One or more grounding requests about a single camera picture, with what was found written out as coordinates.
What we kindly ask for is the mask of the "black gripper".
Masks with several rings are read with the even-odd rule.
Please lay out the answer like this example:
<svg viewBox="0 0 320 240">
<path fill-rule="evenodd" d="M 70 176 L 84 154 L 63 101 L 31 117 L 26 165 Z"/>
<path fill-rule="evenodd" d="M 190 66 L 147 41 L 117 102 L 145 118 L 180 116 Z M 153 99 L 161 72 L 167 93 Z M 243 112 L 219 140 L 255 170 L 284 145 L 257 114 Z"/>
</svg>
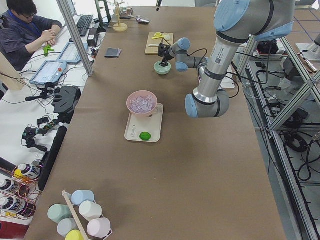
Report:
<svg viewBox="0 0 320 240">
<path fill-rule="evenodd" d="M 162 4 L 162 0 L 157 0 L 156 11 L 160 10 L 161 4 Z M 169 50 L 170 50 L 169 45 L 166 45 L 163 43 L 160 43 L 158 45 L 157 55 L 162 58 L 162 61 L 160 63 L 160 66 L 162 66 L 162 67 L 166 67 L 167 62 L 173 59 L 173 57 L 169 54 Z"/>
</svg>

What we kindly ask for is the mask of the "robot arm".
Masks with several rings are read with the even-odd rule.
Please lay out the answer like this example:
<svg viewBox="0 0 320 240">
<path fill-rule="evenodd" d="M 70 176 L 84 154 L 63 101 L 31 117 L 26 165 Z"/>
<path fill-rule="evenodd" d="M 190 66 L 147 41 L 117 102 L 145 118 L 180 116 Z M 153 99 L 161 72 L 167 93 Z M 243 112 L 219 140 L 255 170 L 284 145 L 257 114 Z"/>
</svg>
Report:
<svg viewBox="0 0 320 240">
<path fill-rule="evenodd" d="M 216 40 L 210 57 L 188 54 L 191 42 L 180 38 L 172 45 L 159 44 L 160 65 L 166 67 L 175 59 L 179 72 L 196 69 L 199 85 L 185 97 L 185 110 L 191 118 L 217 118 L 230 106 L 230 97 L 222 89 L 222 80 L 240 45 L 249 37 L 257 42 L 276 40 L 293 30 L 294 0 L 224 0 L 216 8 L 214 28 Z"/>
</svg>

